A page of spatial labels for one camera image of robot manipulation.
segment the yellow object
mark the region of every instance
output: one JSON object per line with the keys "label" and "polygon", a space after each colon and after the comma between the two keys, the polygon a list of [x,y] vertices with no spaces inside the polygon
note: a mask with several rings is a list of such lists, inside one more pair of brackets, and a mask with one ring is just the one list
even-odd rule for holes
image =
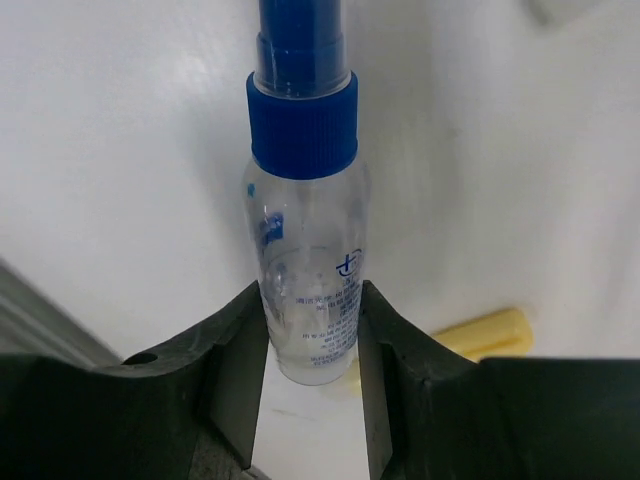
{"label": "yellow object", "polygon": [[490,313],[432,336],[474,362],[484,357],[525,355],[533,347],[531,326],[517,308]]}

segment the bottle label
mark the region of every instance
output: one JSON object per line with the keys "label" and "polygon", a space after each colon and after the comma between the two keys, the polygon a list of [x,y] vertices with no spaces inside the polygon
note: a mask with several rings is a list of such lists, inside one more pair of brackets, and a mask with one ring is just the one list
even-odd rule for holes
{"label": "bottle label", "polygon": [[332,319],[325,331],[303,333],[303,340],[320,342],[322,354],[312,356],[314,366],[329,365],[338,360],[356,343],[358,337],[358,315],[360,309],[360,295],[362,280],[360,270],[364,254],[362,249],[356,249],[344,258],[344,262],[336,265],[335,269],[342,278],[340,290],[324,297],[298,297],[296,303],[315,305],[318,313],[329,311]]}
{"label": "bottle label", "polygon": [[284,236],[284,218],[282,213],[276,212],[265,218],[258,225],[260,232],[260,244],[264,250],[267,245],[276,240],[282,240]]}

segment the clear plastic bottle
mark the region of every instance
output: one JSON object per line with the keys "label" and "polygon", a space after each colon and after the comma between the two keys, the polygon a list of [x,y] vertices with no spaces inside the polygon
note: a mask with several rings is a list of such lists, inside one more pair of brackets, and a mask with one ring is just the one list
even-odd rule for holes
{"label": "clear plastic bottle", "polygon": [[281,371],[320,385],[355,354],[369,177],[339,0],[260,0],[247,81],[253,159],[243,191]]}

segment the screw hole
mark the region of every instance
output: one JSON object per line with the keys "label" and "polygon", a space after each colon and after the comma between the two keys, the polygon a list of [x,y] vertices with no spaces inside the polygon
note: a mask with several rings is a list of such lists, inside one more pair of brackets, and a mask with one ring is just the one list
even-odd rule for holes
{"label": "screw hole", "polygon": [[133,357],[125,360],[123,365],[144,365],[146,363],[151,363],[158,359],[158,356],[155,353],[151,352],[142,352],[136,353]]}

